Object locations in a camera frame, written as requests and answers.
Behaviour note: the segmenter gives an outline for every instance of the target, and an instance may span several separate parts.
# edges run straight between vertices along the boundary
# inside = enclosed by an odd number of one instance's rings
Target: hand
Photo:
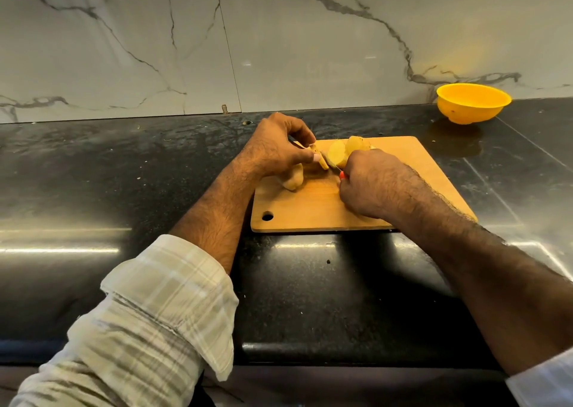
[[[299,163],[318,161],[310,149],[294,146],[292,135],[304,147],[316,142],[312,131],[301,120],[282,113],[273,113],[258,124],[254,134],[240,153],[253,171],[263,176],[276,175]]]
[[[432,190],[409,166],[379,149],[350,154],[340,181],[340,199],[353,212],[396,226],[410,212],[418,194]]]

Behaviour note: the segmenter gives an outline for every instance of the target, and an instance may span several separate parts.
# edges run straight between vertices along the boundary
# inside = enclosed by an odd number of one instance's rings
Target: wooden cutting board
[[[408,164],[462,213],[476,215],[416,137],[369,138],[370,143]],[[318,140],[326,152],[334,140]],[[350,212],[340,201],[338,176],[318,164],[305,164],[304,184],[296,192],[283,188],[274,176],[264,178],[254,192],[251,229],[254,232],[313,232],[391,229],[383,221]]]

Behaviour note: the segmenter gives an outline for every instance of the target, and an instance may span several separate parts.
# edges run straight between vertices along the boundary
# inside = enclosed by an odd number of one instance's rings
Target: person's left hand
[[[276,175],[299,163],[318,161],[320,156],[310,149],[301,149],[288,140],[292,135],[304,147],[316,142],[315,135],[301,120],[282,113],[273,113],[258,124],[254,134],[240,153],[253,171],[260,176]]]

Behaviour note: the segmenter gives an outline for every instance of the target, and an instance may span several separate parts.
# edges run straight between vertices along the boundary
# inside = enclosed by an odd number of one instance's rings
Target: cuff
[[[573,348],[508,378],[507,386],[521,407],[573,405]]]
[[[102,281],[113,294],[189,342],[219,380],[233,367],[238,299],[221,265],[194,244],[161,235]]]

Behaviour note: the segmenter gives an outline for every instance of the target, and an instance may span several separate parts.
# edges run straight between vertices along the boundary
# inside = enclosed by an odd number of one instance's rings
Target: white checkered shirt
[[[104,301],[77,319],[11,406],[186,406],[205,364],[227,378],[238,299],[206,252],[161,235],[101,288]]]

